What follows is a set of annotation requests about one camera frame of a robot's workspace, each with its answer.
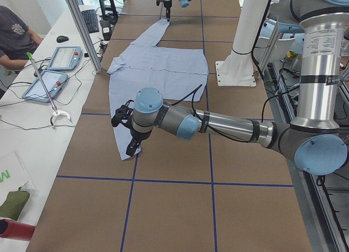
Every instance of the red cylinder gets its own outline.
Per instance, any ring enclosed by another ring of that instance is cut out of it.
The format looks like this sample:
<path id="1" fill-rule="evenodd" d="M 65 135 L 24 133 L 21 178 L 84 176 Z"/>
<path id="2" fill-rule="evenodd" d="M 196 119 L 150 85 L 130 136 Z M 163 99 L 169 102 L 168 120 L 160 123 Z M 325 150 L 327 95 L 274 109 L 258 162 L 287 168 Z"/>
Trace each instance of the red cylinder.
<path id="1" fill-rule="evenodd" d="M 0 220 L 0 237 L 29 241 L 31 240 L 35 226 L 20 223 L 9 219 Z"/>

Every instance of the person's arm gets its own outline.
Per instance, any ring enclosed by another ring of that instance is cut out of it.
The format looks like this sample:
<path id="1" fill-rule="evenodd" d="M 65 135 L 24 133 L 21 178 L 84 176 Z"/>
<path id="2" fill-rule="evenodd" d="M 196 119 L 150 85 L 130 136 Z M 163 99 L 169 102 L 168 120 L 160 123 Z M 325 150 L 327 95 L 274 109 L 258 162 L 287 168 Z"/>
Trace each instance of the person's arm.
<path id="1" fill-rule="evenodd" d="M 7 55 L 0 57 L 0 65 L 8 70 L 21 70 L 24 68 L 28 60 L 10 59 Z"/>
<path id="2" fill-rule="evenodd" d="M 40 43 L 42 42 L 42 38 L 39 37 L 38 34 L 36 34 L 34 31 L 32 31 L 31 29 L 28 29 L 27 31 L 28 35 L 30 36 L 30 38 L 37 43 L 38 45 L 40 45 Z"/>

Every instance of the light blue cloth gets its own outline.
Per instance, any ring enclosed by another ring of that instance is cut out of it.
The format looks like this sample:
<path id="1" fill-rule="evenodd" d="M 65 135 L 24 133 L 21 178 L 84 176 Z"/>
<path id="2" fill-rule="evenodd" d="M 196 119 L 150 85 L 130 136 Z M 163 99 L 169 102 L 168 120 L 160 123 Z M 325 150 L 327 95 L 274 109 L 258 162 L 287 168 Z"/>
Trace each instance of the light blue cloth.
<path id="1" fill-rule="evenodd" d="M 156 88 L 165 99 L 179 100 L 202 84 L 194 98 L 200 100 L 208 75 L 203 50 L 157 47 L 169 24 L 166 19 L 159 20 L 113 59 L 108 70 L 111 116 L 145 87 Z M 119 125 L 114 134 L 121 159 L 129 158 L 126 148 L 132 139 L 130 131 Z"/>

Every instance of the warning label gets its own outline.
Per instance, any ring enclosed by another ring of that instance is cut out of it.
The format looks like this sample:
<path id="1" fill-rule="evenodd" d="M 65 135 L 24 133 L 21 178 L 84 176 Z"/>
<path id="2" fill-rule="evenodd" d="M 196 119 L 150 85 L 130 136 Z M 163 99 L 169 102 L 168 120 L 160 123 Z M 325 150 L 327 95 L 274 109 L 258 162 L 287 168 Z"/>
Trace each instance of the warning label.
<path id="1" fill-rule="evenodd" d="M 324 29 L 305 34 L 303 58 L 310 56 L 340 56 L 342 29 Z"/>

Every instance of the tablet device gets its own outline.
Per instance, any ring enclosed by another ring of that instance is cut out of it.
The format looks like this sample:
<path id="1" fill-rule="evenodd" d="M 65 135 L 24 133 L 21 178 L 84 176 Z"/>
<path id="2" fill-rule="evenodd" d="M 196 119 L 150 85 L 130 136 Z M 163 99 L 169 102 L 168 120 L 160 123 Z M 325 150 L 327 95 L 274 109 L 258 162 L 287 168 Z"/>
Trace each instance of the tablet device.
<path id="1" fill-rule="evenodd" d="M 59 46 L 47 66 L 47 70 L 72 71 L 76 68 L 81 58 L 81 47 L 79 46 Z"/>
<path id="2" fill-rule="evenodd" d="M 52 98 L 54 98 L 58 94 L 58 92 L 61 91 L 68 78 L 68 75 L 66 73 L 52 70 L 44 70 L 43 72 L 41 72 L 41 76 Z M 50 102 L 38 78 L 35 79 L 31 86 L 24 92 L 22 98 L 43 103 Z"/>

